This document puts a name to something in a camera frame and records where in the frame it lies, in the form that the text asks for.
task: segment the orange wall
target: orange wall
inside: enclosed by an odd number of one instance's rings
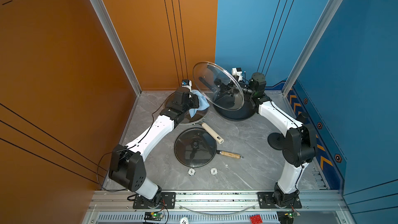
[[[217,0],[103,1],[143,90],[174,90],[214,62]]]
[[[0,103],[97,163],[136,95],[90,1],[13,0],[0,4],[0,22]],[[0,120],[88,168],[0,122],[0,138],[87,177],[0,140],[1,222],[80,223],[97,166],[1,105]]]

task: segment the red lego brick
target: red lego brick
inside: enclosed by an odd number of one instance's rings
[[[261,219],[260,215],[255,215],[255,216],[250,217],[250,221],[251,221],[251,224],[263,223],[263,220]]]

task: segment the wall corner trim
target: wall corner trim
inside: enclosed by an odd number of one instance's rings
[[[285,85],[282,88],[283,95],[287,96],[289,93],[342,1],[343,0],[329,0],[326,4],[321,17],[319,17],[318,22],[316,23],[309,39],[307,40],[307,43],[305,44],[300,56],[296,61],[296,64],[294,65]]]
[[[139,97],[141,95],[142,89],[131,67],[129,59],[127,58],[127,54],[123,48],[122,42],[120,41],[119,36],[117,35],[111,17],[109,16],[108,11],[106,10],[105,4],[103,3],[102,0],[90,0],[90,2],[97,13],[97,16],[102,24],[102,27],[104,28],[104,31],[108,36],[109,41],[112,44],[112,47],[119,59],[119,62],[123,67],[123,70],[126,73],[127,78],[130,81],[132,88],[134,89],[134,92],[137,94],[137,97]]]

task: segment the orange chevron arrow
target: orange chevron arrow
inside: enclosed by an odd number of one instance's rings
[[[293,111],[296,112],[296,107],[301,107],[301,105],[299,103],[294,103],[293,104]]]
[[[331,166],[333,166],[333,164],[331,163],[331,161],[327,160],[326,158],[321,156],[321,169],[323,170],[323,162],[327,162],[328,164],[330,164]]]
[[[290,104],[292,104],[292,98],[297,98],[297,96],[293,94],[290,96]]]
[[[320,146],[319,144],[317,144],[317,146],[318,146],[318,149],[321,149],[325,152],[325,148],[323,148],[323,146]]]

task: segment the blue cleaning cloth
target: blue cleaning cloth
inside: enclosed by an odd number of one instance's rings
[[[192,89],[192,93],[197,95],[199,98],[199,108],[192,108],[189,110],[189,115],[191,117],[193,117],[195,115],[197,110],[203,111],[203,110],[207,109],[208,107],[210,107],[209,103],[207,102],[206,97],[201,92],[199,92],[198,90]]]

